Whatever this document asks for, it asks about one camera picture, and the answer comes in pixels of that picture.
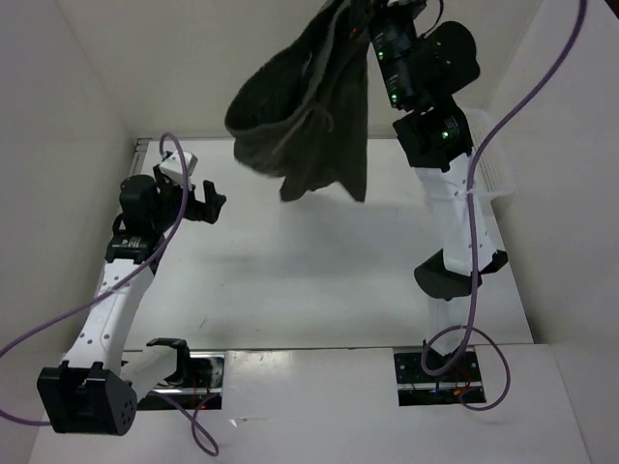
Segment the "dark olive green shorts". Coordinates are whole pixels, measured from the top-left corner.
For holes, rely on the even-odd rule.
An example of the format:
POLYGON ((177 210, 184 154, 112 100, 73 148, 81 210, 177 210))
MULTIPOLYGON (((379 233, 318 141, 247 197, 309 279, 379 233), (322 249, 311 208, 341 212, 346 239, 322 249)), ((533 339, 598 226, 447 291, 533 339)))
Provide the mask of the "dark olive green shorts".
POLYGON ((224 125, 234 158, 281 178, 280 199, 338 184, 356 202, 368 188, 368 35, 351 32, 364 1, 328 1, 299 37, 240 88, 224 125))

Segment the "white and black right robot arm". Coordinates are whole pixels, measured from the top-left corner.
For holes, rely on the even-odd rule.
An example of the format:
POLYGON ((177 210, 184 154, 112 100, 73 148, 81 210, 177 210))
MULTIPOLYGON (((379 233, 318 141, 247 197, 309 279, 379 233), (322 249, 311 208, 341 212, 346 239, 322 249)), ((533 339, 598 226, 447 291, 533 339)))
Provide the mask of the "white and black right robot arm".
POLYGON ((398 142, 422 183, 441 240, 414 277, 429 297, 436 329, 425 343, 422 368, 445 380, 472 334, 482 276, 501 270, 508 256, 487 233, 475 191, 473 138, 454 100, 481 74, 475 40, 455 21, 420 35, 414 17, 411 5, 385 9, 368 31, 391 106, 403 113, 393 123, 398 142))

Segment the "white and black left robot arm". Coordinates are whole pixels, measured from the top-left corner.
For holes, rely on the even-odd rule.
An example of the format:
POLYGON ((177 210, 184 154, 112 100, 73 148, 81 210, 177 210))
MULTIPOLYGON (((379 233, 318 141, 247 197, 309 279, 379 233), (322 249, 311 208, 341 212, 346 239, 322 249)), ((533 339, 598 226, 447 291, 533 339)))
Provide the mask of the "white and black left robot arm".
POLYGON ((157 337, 140 357, 123 362, 142 298, 153 283, 164 241, 177 218, 215 223, 225 196, 204 181, 183 187, 180 173, 156 166, 120 187, 120 214, 112 225, 97 301, 74 345, 56 367, 44 368, 37 389, 53 430, 61 434, 122 436, 137 405, 159 383, 179 387, 192 377, 190 348, 182 338, 157 337))

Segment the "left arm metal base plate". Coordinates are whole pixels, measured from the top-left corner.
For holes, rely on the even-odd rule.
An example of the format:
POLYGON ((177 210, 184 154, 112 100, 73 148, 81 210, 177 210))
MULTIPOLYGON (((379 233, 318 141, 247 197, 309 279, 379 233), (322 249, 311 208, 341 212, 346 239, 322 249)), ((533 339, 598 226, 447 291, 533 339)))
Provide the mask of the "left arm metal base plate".
POLYGON ((172 410, 173 406, 158 392, 177 402, 186 411, 220 410, 222 405, 222 387, 225 368, 224 352, 192 351, 191 367, 188 377, 182 381, 159 381, 137 404, 138 411, 172 410))

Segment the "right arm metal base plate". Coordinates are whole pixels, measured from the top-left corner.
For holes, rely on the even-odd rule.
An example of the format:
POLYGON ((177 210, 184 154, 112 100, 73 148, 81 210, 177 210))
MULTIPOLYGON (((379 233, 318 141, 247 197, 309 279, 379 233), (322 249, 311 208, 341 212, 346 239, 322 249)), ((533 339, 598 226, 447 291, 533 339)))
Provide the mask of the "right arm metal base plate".
POLYGON ((398 406, 433 406, 466 403, 486 404, 477 354, 469 349, 458 365, 440 377, 422 370, 422 348, 397 349, 393 353, 398 388, 398 406))

